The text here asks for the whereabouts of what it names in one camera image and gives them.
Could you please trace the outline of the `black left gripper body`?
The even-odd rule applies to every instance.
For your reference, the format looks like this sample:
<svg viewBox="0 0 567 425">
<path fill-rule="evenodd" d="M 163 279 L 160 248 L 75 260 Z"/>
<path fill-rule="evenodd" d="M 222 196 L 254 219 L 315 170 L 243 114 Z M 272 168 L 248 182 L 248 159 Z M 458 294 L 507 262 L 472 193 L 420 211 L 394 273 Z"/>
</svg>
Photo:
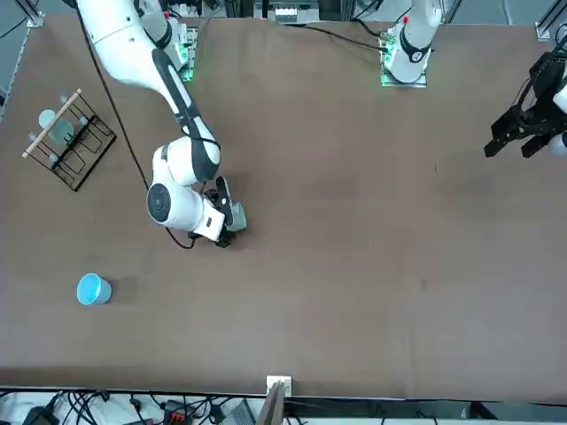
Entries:
<svg viewBox="0 0 567 425">
<path fill-rule="evenodd" d="M 566 52 L 544 52 L 529 71 L 527 93 L 532 102 L 527 119 L 558 119 L 566 115 Z"/>
</svg>

